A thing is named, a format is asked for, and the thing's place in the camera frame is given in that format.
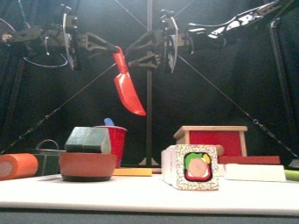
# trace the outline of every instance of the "wooden box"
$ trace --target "wooden box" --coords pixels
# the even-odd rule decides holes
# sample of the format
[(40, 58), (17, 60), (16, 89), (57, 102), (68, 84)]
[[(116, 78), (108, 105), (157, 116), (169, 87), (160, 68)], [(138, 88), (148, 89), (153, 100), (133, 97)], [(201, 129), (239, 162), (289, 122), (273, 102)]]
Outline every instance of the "wooden box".
[(247, 130), (245, 126), (181, 126), (173, 138), (176, 144), (219, 144), (224, 148), (221, 156), (244, 157)]

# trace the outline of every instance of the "white block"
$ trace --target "white block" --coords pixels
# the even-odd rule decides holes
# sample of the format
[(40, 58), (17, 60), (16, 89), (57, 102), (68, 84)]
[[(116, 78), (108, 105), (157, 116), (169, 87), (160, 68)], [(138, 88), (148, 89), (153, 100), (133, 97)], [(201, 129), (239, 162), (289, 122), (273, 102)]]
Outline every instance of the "white block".
[(163, 150), (161, 154), (161, 172), (163, 172), (163, 181), (167, 184), (172, 183), (172, 148), (175, 146), (169, 146), (165, 150)]
[(284, 182), (285, 171), (279, 164), (224, 164), (224, 178)]

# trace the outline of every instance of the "red block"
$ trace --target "red block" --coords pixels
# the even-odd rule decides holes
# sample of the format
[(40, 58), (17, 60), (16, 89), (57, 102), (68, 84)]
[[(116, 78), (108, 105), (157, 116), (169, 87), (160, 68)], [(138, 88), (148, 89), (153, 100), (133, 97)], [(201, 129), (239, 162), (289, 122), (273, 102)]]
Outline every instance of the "red block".
[(219, 164), (280, 165), (279, 156), (219, 157)]

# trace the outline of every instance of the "green object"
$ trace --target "green object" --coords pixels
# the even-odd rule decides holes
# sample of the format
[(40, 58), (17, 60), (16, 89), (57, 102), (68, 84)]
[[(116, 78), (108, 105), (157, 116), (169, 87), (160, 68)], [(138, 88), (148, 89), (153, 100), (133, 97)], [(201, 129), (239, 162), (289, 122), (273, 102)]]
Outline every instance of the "green object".
[(66, 152), (109, 153), (108, 129), (74, 127), (64, 148)]
[(287, 180), (299, 181), (299, 171), (284, 170)]
[[(46, 148), (44, 149), (44, 147), (41, 148), (41, 146), (45, 143), (53, 143), (56, 146), (56, 150)], [(28, 149), (25, 151), (33, 154), (37, 159), (38, 168), (34, 173), (34, 177), (57, 174), (60, 172), (60, 165), (58, 165), (60, 154), (65, 151), (58, 150), (58, 145), (53, 140), (50, 139), (42, 140), (37, 144), (34, 149)]]

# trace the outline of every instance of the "white box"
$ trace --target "white box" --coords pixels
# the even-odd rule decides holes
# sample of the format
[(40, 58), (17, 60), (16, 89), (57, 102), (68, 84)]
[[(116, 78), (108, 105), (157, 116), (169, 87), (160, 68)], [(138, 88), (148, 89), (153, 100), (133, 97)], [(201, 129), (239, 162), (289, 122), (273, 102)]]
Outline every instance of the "white box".
[(215, 145), (176, 144), (161, 153), (163, 181), (179, 190), (217, 190)]
[(285, 182), (280, 164), (224, 164), (224, 179)]

